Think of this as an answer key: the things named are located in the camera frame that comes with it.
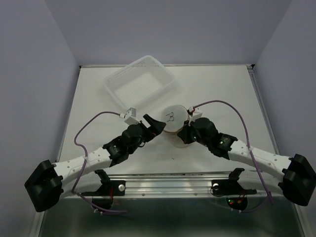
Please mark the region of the white mesh laundry bag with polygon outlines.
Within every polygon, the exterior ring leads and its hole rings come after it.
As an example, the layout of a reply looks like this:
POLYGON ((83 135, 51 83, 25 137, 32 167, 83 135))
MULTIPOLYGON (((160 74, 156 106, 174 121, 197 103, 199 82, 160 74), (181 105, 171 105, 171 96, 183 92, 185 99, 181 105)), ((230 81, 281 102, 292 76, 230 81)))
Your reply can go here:
POLYGON ((166 123, 163 130, 164 136, 169 143, 177 148, 185 148, 189 146, 177 136, 177 134, 183 129, 184 122, 189 120, 187 110, 182 105, 171 105, 166 107, 161 112, 160 117, 162 122, 166 123))

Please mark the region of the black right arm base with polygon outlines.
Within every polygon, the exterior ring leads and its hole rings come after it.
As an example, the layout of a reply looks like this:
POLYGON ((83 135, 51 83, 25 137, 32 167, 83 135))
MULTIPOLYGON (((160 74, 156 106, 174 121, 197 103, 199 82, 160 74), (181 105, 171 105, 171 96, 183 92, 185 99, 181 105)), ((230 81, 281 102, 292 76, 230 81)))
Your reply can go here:
POLYGON ((244 212, 248 205, 248 195, 255 195, 255 189, 245 189, 239 183, 240 175, 245 171, 244 168, 236 168, 226 179, 212 180, 210 192, 215 197, 226 197, 229 208, 244 212))

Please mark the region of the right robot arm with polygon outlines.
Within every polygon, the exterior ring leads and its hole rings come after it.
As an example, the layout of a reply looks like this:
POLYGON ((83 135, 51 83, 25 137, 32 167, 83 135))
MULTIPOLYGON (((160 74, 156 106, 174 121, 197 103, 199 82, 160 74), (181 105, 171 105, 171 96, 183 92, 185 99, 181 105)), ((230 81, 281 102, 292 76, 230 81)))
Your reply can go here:
POLYGON ((302 155, 285 157, 252 148, 231 135, 218 132, 207 118, 185 122, 177 135, 185 144, 198 142, 215 156, 242 162, 272 175, 278 180, 282 194, 297 205, 307 206, 312 197, 316 173, 302 155))

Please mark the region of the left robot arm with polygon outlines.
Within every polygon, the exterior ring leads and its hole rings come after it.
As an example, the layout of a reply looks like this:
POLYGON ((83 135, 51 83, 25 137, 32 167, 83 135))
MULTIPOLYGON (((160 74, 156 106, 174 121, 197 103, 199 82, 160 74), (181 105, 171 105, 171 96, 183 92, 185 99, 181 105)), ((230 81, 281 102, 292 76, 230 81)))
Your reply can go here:
POLYGON ((50 209, 67 192, 81 197, 82 194, 76 189, 77 184, 82 176, 91 172, 100 177, 93 182, 93 189, 100 195, 106 194, 110 182, 105 179, 107 174, 104 170, 126 161, 129 155, 160 135, 166 127, 165 122, 155 120, 148 114, 143 118, 149 127, 129 117, 125 121, 128 127, 120 136, 91 153, 84 148, 81 157, 65 162, 44 160, 39 163, 24 184, 36 212, 50 209))

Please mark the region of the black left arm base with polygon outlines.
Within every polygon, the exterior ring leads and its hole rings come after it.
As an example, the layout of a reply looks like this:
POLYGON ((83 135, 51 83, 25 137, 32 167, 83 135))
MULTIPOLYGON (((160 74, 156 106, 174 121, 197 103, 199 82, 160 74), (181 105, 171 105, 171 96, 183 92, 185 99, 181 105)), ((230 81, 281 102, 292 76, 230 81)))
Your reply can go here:
POLYGON ((96 175, 99 176, 101 186, 93 192, 83 192, 80 193, 79 196, 88 202, 94 209, 95 213, 99 213, 100 215, 123 215, 127 214, 125 210, 112 210, 112 204, 114 203, 114 196, 123 196, 125 194, 125 190, 120 191, 119 187, 124 186, 126 182, 122 180, 111 180, 107 173, 102 170, 94 171, 96 175), (108 199, 94 202, 92 199, 89 200, 87 197, 109 197, 108 199))

